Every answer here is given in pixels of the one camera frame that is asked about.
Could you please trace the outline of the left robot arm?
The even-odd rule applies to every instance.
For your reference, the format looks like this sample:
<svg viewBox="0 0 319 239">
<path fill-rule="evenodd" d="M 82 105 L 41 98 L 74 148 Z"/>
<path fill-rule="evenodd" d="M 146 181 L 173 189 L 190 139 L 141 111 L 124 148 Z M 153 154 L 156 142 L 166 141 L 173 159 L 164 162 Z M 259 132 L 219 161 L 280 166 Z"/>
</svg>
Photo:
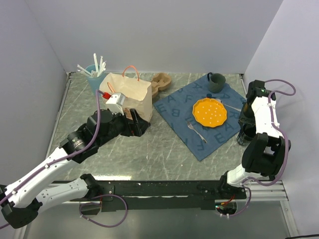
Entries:
<svg viewBox="0 0 319 239">
<path fill-rule="evenodd" d="M 135 109 L 130 113 L 131 119 L 109 110 L 95 111 L 37 167 L 16 182 L 2 185 L 0 206 L 8 225 L 14 229 L 22 228 L 43 211 L 69 200 L 94 200 L 100 193 L 100 186 L 91 174 L 51 189 L 48 185 L 60 173 L 81 164 L 118 135 L 142 136 L 151 124 Z"/>
</svg>

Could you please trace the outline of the dark takeout coffee cup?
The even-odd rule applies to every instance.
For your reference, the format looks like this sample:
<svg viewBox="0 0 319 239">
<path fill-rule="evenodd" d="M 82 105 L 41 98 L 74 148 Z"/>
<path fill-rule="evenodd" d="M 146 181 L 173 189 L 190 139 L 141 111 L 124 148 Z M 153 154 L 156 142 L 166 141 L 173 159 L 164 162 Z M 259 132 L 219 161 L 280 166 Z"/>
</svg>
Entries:
<svg viewBox="0 0 319 239">
<path fill-rule="evenodd" d="M 254 126 L 244 124 L 242 125 L 239 134 L 236 138 L 237 143 L 241 146 L 248 146 L 254 138 L 256 129 Z"/>
</svg>

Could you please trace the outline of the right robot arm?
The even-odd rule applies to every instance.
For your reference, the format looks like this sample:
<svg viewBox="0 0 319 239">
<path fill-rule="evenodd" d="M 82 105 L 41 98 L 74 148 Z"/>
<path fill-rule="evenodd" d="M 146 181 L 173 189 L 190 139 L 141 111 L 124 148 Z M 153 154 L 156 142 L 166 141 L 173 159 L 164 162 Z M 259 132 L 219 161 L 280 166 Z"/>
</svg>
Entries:
<svg viewBox="0 0 319 239">
<path fill-rule="evenodd" d="M 281 178 L 291 142 L 277 121 L 276 93 L 276 90 L 267 90 L 264 81 L 249 83 L 238 119 L 240 132 L 237 136 L 238 144 L 246 149 L 241 164 L 220 178 L 218 194 L 222 198 L 230 198 L 246 182 L 271 186 Z"/>
</svg>

